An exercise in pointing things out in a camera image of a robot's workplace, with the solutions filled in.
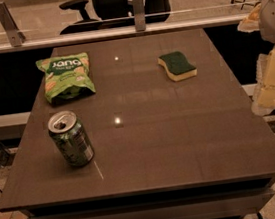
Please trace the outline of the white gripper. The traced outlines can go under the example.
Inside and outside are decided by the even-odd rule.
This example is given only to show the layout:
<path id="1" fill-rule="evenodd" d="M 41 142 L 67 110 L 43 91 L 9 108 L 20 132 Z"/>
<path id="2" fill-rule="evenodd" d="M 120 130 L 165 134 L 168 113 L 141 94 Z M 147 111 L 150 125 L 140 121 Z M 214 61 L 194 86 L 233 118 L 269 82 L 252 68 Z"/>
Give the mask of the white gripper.
<path id="1" fill-rule="evenodd" d="M 262 0 L 239 22 L 237 30 L 247 33 L 260 28 L 265 41 L 275 43 L 275 0 Z M 275 45 L 268 54 L 259 54 L 251 110 L 265 116 L 275 110 Z"/>

